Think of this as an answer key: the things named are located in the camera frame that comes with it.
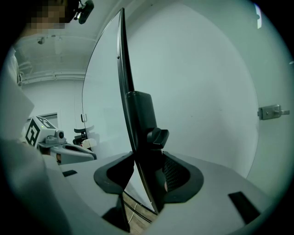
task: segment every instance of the door handle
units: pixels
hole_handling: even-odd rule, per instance
[[[289,115],[290,110],[282,110],[280,105],[271,105],[266,107],[261,107],[258,109],[257,115],[260,120],[268,120],[279,118],[282,115]]]

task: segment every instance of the wooden floor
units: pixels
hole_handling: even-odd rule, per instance
[[[124,198],[124,201],[128,203],[133,209],[135,208],[136,202],[134,200],[132,200],[125,193],[123,193],[123,198]],[[129,209],[126,205],[124,207],[125,207],[125,213],[126,213],[127,219],[129,221],[130,218],[132,217],[133,211]],[[157,215],[146,210],[139,204],[137,204],[136,206],[136,211],[151,221],[154,221],[157,217]],[[148,226],[150,226],[150,223],[142,219],[136,213],[134,213],[134,216],[132,220],[130,221],[129,225],[130,225],[130,234],[139,235],[139,234],[143,234],[143,232],[148,228]]]

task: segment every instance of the white ceiling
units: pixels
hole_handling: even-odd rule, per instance
[[[72,20],[65,29],[24,37],[14,46],[23,81],[40,78],[44,73],[85,73],[99,35],[109,20],[132,0],[93,0],[94,9],[83,25]],[[38,44],[38,39],[45,43]]]

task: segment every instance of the white wall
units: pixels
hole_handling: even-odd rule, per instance
[[[164,150],[246,177],[257,141],[257,96],[230,40],[183,4],[153,5],[128,29],[135,89],[150,93]]]
[[[73,143],[74,128],[85,128],[81,122],[83,81],[49,81],[24,85],[24,94],[33,102],[31,116],[57,112],[58,127],[68,143]]]
[[[170,130],[165,150],[230,167],[281,197],[293,176],[293,116],[259,121],[256,112],[294,109],[283,39],[263,13],[257,27],[251,1],[156,2],[131,14],[127,30],[135,89],[152,95],[158,126]]]

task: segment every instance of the ceiling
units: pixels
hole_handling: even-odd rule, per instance
[[[94,9],[83,25],[72,20],[65,29],[20,39],[14,46],[23,83],[56,78],[83,79],[99,35],[112,17],[132,0],[93,0]],[[44,37],[44,44],[38,40]]]

